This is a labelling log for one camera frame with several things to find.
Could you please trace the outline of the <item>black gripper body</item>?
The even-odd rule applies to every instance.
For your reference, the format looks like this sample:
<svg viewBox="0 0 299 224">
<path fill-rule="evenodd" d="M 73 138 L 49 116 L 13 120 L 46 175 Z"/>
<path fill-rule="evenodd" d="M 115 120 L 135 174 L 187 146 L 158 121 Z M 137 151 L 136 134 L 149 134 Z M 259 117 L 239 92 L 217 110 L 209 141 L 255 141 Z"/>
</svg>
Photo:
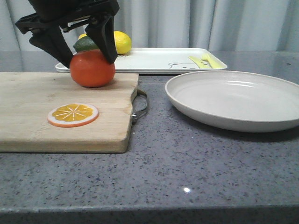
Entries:
<svg viewBox="0 0 299 224">
<path fill-rule="evenodd" d="M 21 33 L 60 27 L 68 32 L 83 25 L 99 29 L 111 22 L 120 6 L 116 0 L 30 0 L 35 13 L 16 22 Z"/>
</svg>

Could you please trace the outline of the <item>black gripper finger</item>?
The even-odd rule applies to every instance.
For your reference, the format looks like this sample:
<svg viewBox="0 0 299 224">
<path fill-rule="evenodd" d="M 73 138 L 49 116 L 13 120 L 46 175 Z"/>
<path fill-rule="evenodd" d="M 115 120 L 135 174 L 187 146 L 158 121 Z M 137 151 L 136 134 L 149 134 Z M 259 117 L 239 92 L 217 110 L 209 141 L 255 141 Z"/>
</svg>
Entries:
<svg viewBox="0 0 299 224">
<path fill-rule="evenodd" d="M 29 42 L 69 68 L 73 53 L 67 45 L 59 26 L 32 30 L 32 37 Z"/>
<path fill-rule="evenodd" d="M 101 50 L 106 60 L 113 64 L 117 58 L 114 41 L 114 17 L 110 14 L 91 17 L 85 31 Z"/>
</svg>

